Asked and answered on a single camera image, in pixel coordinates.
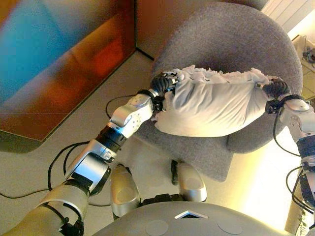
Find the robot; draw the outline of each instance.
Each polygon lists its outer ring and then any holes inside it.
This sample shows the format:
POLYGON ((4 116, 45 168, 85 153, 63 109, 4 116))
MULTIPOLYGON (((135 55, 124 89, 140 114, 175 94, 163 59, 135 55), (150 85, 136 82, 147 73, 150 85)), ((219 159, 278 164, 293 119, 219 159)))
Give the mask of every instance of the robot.
MULTIPOLYGON (((163 72, 153 79, 151 89, 139 91, 119 107, 100 134, 70 164, 64 182, 51 189, 21 223, 4 235, 83 235, 89 196, 102 190, 111 172, 109 164, 124 142, 154 112, 164 110, 163 96, 167 91, 174 91, 177 82, 175 72, 163 72)), ((269 85, 257 87, 272 95, 274 100, 267 102, 266 112, 277 113, 298 146, 303 168, 299 177, 302 195, 309 208, 314 209, 314 110, 301 96, 290 94, 281 79, 275 78, 269 85)), ((172 172, 173 182, 179 183, 179 195, 160 195, 141 202, 129 169, 119 165, 111 176, 111 206, 117 220, 95 235, 291 235, 270 229, 239 212, 203 203, 206 189, 192 166, 173 162, 172 172)))

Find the chair backrest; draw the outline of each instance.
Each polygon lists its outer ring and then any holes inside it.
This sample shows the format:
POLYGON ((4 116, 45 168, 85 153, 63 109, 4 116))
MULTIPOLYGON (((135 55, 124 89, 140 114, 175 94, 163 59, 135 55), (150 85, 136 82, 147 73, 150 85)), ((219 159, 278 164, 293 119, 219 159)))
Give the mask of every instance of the chair backrest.
MULTIPOLYGON (((301 63, 285 31, 268 16, 245 5, 211 2, 194 12, 161 49, 152 73, 192 64, 223 72, 254 67, 265 75, 281 77, 295 94, 302 90, 301 63)), ((247 147, 230 145, 231 150, 248 152, 266 144, 272 139, 273 119, 264 114, 230 135, 251 141, 247 147), (254 137, 258 131, 260 137, 254 137)))

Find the wire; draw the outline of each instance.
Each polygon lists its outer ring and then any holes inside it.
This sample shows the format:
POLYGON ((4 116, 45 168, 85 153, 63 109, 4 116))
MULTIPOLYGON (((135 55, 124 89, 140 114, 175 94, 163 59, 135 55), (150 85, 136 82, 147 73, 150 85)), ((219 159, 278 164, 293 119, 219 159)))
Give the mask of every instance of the wire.
POLYGON ((288 153, 290 153, 290 154, 292 154, 292 155, 300 156, 300 155, 298 155, 298 154, 295 154, 295 153, 293 153, 293 152, 290 152, 290 151, 284 149, 284 148, 278 143, 278 141, 277 141, 277 138, 276 138, 276 127, 277 127, 277 121, 278 121, 279 113, 280 113, 280 110, 277 112, 277 115, 276 115, 276 118, 275 118, 275 122, 274 122, 274 127, 273 127, 273 130, 272 130, 274 140, 275 140, 276 144, 277 144, 282 150, 284 150, 284 151, 286 151, 286 152, 288 152, 288 153))
POLYGON ((89 203, 89 205, 94 206, 94 207, 109 207, 110 206, 110 204, 99 205, 99 204, 94 204, 94 203, 89 203))
POLYGON ((293 191, 290 189, 290 187, 289 187, 289 185, 288 185, 288 178, 289 178, 290 174, 291 174, 292 172, 298 170, 298 169, 301 169, 301 168, 302 168, 302 166, 299 166, 299 167, 296 167, 296 168, 294 168, 293 170, 289 171, 289 173, 286 175, 286 178, 285 178, 285 184, 286 184, 287 189, 288 189, 289 192, 291 193, 292 200, 293 200, 299 207, 301 207, 301 208, 304 209, 305 211, 309 212, 310 214, 313 214, 312 209, 311 209, 309 206, 307 206, 306 204, 304 204, 300 199, 298 199, 298 198, 294 195, 295 189, 296 189, 296 187, 297 187, 298 179, 299 179, 299 177, 301 176, 301 174, 302 174, 303 171, 301 171, 300 174, 298 175, 298 178, 296 179, 296 182, 295 182, 293 191))
POLYGON ((27 196, 32 195, 32 194, 34 194, 34 193, 39 193, 39 192, 43 192, 43 191, 48 191, 48 188, 35 190, 35 191, 30 192, 30 193, 26 193, 26 194, 24 194, 24 195, 15 196, 15 197, 11 197, 11 196, 5 195, 5 194, 3 194, 3 193, 0 193, 0 195, 3 196, 3 197, 5 197, 5 198, 8 198, 8 199, 17 199, 17 198, 27 197, 27 196))
POLYGON ((63 161, 63 174, 64 174, 64 175, 65 175, 65 173, 66 173, 67 160, 68 160, 68 158, 69 158, 71 152, 72 152, 76 147, 78 147, 78 146, 79 146, 79 145, 73 146, 73 147, 70 149, 70 151, 67 153, 67 155, 65 156, 65 159, 64 159, 64 161, 63 161))
POLYGON ((115 97, 115 98, 109 100, 109 101, 107 102, 107 104, 106 104, 106 107, 105 107, 105 112, 106 112, 107 117, 108 117, 109 119, 111 118, 111 116, 110 116, 109 113, 108 113, 108 105, 109 105, 112 101, 114 101, 114 100, 116 100, 116 99, 119 99, 119 98, 124 98, 124 97, 133 97, 133 96, 135 96, 135 95, 136 95, 136 94, 125 95, 125 96, 115 97))
POLYGON ((73 146, 78 146, 78 145, 83 145, 83 144, 88 144, 90 141, 86 141, 86 142, 81 142, 81 143, 75 143, 75 144, 71 144, 69 146, 66 146, 65 148, 63 148, 55 157, 55 159, 52 161, 52 163, 50 164, 49 168, 48 168, 48 172, 47 172, 47 184, 48 184, 48 189, 49 191, 51 191, 53 188, 51 187, 51 169, 53 168, 55 162, 58 160, 58 158, 61 156, 61 154, 67 150, 70 147, 73 146))

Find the chair seat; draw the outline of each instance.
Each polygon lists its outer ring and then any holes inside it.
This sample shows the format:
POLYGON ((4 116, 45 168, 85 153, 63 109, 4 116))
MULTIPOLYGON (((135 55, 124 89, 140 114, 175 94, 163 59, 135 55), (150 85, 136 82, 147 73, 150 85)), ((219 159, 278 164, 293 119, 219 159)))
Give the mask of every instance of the chair seat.
POLYGON ((226 179, 233 153, 226 148, 227 136, 192 138, 160 132, 153 122, 143 123, 134 136, 172 159, 183 160, 205 175, 217 180, 226 179))

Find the blue panel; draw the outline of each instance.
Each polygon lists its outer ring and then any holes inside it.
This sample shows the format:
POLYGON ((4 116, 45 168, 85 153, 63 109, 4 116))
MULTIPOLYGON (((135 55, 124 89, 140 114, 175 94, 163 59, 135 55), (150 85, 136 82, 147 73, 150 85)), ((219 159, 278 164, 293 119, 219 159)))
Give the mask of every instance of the blue panel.
POLYGON ((0 103, 53 63, 66 40, 40 0, 22 0, 0 30, 0 103))

